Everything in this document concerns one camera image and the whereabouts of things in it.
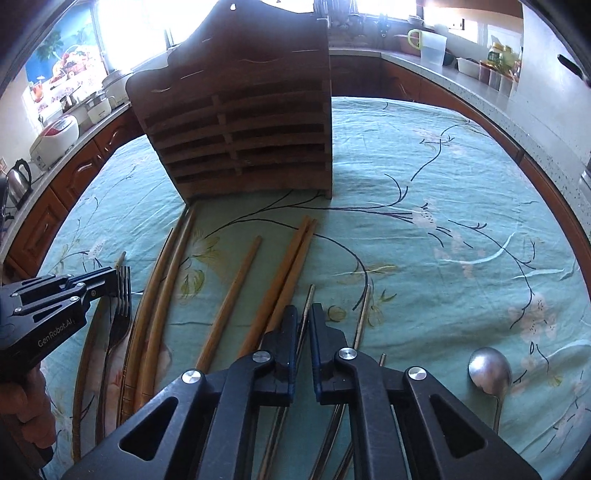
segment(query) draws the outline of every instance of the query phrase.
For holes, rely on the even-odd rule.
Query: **spoon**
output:
[[[489,346],[474,351],[468,362],[472,382],[487,395],[496,397],[495,419],[492,429],[499,433],[499,419],[503,401],[511,385],[511,366],[505,355]]]

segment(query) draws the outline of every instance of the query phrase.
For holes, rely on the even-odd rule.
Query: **metal fork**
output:
[[[109,345],[105,355],[105,364],[100,381],[100,393],[96,410],[95,441],[98,445],[105,438],[105,400],[106,376],[109,358],[115,348],[125,339],[131,327],[131,269],[127,266],[118,268],[118,293],[115,315],[109,331]]]

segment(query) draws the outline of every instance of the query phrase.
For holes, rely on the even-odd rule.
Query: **curved wooden stick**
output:
[[[275,277],[271,282],[271,286],[267,290],[267,293],[265,293],[261,305],[256,311],[251,328],[248,330],[246,338],[242,343],[242,347],[238,352],[238,358],[247,355],[248,353],[252,353],[257,349],[259,341],[261,340],[261,336],[265,332],[269,317],[273,313],[273,309],[275,308],[279,294],[283,289],[283,285],[285,284],[285,279],[291,270],[291,266],[293,265],[297,252],[300,248],[301,240],[306,232],[306,229],[308,228],[310,221],[310,217],[305,216],[300,227],[296,230],[294,236],[291,238],[289,247],[287,247],[287,252],[285,252],[285,256],[283,257],[283,260],[277,269],[277,273],[275,273]]]
[[[148,346],[146,348],[145,357],[142,359],[143,369],[139,372],[138,388],[135,392],[134,411],[138,411],[154,396],[158,356],[160,354],[162,333],[164,331],[168,307],[170,305],[170,297],[172,296],[174,284],[176,283],[178,268],[183,260],[187,240],[189,240],[189,236],[193,230],[193,223],[196,215],[197,210],[195,206],[193,206],[190,208],[189,214],[186,215],[183,230],[181,231],[178,244],[175,246],[173,258],[170,261],[166,278],[162,284],[162,290],[158,295],[158,300],[154,309],[154,319],[148,337]]]
[[[117,262],[115,268],[120,266],[125,260],[125,252],[123,252]],[[72,458],[74,463],[79,462],[82,458],[80,451],[80,422],[82,420],[82,400],[84,396],[84,389],[86,386],[86,377],[88,373],[88,365],[90,363],[90,356],[92,355],[92,347],[95,344],[96,335],[99,331],[100,319],[109,309],[109,300],[106,297],[99,299],[96,306],[92,320],[86,332],[86,339],[82,347],[82,354],[80,356],[80,363],[78,364],[78,374],[76,375],[76,384],[74,386],[74,402],[72,404]]]
[[[230,285],[230,289],[226,294],[226,298],[224,298],[222,306],[220,306],[217,316],[212,323],[209,336],[207,337],[205,345],[203,345],[201,355],[199,355],[199,359],[197,360],[197,365],[195,367],[197,370],[201,370],[203,373],[207,373],[209,367],[212,364],[213,356],[215,355],[217,346],[220,342],[220,339],[222,338],[223,330],[228,322],[228,319],[230,318],[230,315],[232,314],[232,310],[234,309],[234,305],[238,299],[242,285],[244,285],[246,274],[252,265],[252,261],[255,259],[256,252],[258,251],[261,241],[262,237],[260,235],[254,239],[250,250],[242,261],[240,269],[236,273],[236,277],[234,277],[232,285]]]
[[[139,366],[141,363],[144,343],[150,320],[152,318],[154,300],[160,289],[160,282],[164,276],[164,269],[169,263],[170,255],[177,242],[178,234],[183,226],[183,219],[187,213],[187,207],[178,218],[173,230],[168,234],[158,260],[154,264],[154,269],[144,288],[142,299],[135,313],[135,321],[129,336],[127,350],[125,351],[125,360],[122,370],[121,390],[119,391],[119,408],[117,415],[117,426],[125,422],[134,414],[135,389],[138,381]]]
[[[281,290],[279,298],[277,299],[277,303],[275,304],[275,308],[273,309],[273,313],[271,314],[271,318],[267,324],[267,329],[265,332],[272,332],[277,327],[279,327],[281,319],[283,318],[283,310],[285,310],[285,307],[289,305],[292,297],[294,296],[294,291],[296,290],[295,287],[297,285],[298,279],[300,278],[301,269],[304,267],[306,255],[308,254],[308,249],[310,248],[310,242],[314,236],[316,223],[316,220],[312,220],[306,229],[304,238],[301,241],[300,248],[297,251],[297,255],[293,265],[291,266],[291,270],[285,279],[285,284],[283,285],[283,289]]]

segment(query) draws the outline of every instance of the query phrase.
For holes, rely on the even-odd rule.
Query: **metal screw cap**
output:
[[[197,370],[187,370],[182,376],[183,382],[191,384],[196,383],[201,379],[201,372]]]
[[[357,350],[355,350],[354,348],[346,346],[345,348],[339,350],[339,357],[341,357],[343,360],[352,360],[356,356]]]
[[[265,362],[268,362],[271,359],[271,354],[269,352],[266,352],[265,350],[259,350],[252,354],[252,359],[257,364],[264,364]]]
[[[408,369],[408,376],[413,380],[425,380],[427,378],[427,372],[421,367],[411,367]]]

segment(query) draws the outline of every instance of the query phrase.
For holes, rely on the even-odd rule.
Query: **wooden organizer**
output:
[[[220,0],[168,57],[126,84],[178,192],[277,189],[332,195],[326,20],[258,0]]]

